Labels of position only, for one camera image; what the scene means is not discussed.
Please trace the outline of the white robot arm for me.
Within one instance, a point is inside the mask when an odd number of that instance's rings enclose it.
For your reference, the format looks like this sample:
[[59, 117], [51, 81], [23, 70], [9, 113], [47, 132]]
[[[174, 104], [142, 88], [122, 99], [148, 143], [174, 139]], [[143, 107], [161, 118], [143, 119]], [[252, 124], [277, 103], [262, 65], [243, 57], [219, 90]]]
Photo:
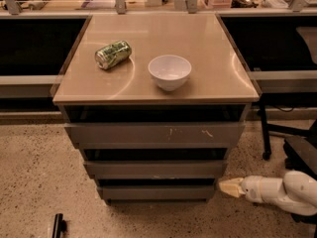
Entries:
[[317, 180], [303, 172], [290, 171], [283, 178], [232, 178], [220, 181], [219, 188], [233, 197], [243, 195], [250, 202], [272, 204], [289, 213], [317, 213]]

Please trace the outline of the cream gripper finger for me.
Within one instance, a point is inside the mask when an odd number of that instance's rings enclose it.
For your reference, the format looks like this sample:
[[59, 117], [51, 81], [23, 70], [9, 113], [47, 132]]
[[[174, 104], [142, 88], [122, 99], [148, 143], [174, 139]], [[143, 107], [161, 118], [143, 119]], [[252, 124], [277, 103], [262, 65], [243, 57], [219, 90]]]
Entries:
[[219, 188], [222, 192], [229, 194], [231, 196], [236, 195], [236, 186], [233, 182], [229, 180], [221, 180], [219, 182]]

